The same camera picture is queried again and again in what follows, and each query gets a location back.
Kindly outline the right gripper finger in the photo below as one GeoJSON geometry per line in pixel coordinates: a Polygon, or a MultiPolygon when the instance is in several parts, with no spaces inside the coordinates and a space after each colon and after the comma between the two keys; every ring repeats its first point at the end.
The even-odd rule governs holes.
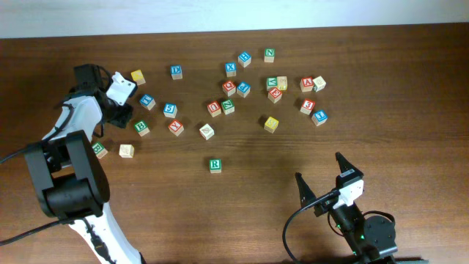
{"type": "Polygon", "coordinates": [[[299,172],[295,173],[296,183],[298,185],[298,191],[300,196],[300,206],[302,208],[310,205],[313,201],[316,200],[314,192],[309,188],[308,184],[302,177],[302,174],[299,172]]]}
{"type": "Polygon", "coordinates": [[[336,161],[340,169],[340,177],[346,177],[354,173],[354,166],[340,153],[335,153],[336,161]]]}

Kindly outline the yellow S block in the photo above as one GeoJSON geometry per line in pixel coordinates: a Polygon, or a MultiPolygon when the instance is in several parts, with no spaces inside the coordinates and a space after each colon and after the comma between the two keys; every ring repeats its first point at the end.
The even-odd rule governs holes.
{"type": "Polygon", "coordinates": [[[274,133],[278,127],[278,124],[279,121],[277,119],[274,117],[268,117],[268,119],[265,121],[264,129],[270,133],[274,133]]]}

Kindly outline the green R letter block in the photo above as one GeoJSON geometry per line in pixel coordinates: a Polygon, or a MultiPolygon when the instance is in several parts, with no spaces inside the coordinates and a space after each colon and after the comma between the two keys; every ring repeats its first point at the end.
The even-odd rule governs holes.
{"type": "Polygon", "coordinates": [[[209,168],[210,168],[210,172],[212,174],[221,173],[221,171],[222,171],[221,159],[210,159],[209,160],[209,168]]]}

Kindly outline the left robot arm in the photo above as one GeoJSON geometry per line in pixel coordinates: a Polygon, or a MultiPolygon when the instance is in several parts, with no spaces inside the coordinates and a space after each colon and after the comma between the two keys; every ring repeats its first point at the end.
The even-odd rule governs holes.
{"type": "Polygon", "coordinates": [[[138,86],[93,64],[74,69],[77,84],[60,103],[51,131],[27,146],[24,157],[44,214],[76,231],[101,263],[143,263],[111,212],[110,187],[92,149],[95,128],[125,128],[138,86]]]}

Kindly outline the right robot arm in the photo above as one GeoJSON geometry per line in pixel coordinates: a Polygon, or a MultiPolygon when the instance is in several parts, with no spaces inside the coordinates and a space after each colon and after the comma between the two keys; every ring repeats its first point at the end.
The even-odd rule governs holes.
{"type": "Polygon", "coordinates": [[[341,153],[336,153],[335,157],[340,168],[336,187],[321,197],[315,196],[301,173],[295,174],[300,209],[284,225],[284,248],[292,260],[297,262],[298,259],[287,245],[287,228],[294,217],[312,208],[315,216],[327,215],[328,221],[336,223],[331,229],[346,240],[355,257],[354,263],[395,263],[394,253],[398,251],[395,218],[390,213],[377,210],[364,213],[358,208],[355,201],[364,192],[363,173],[341,153]]]}

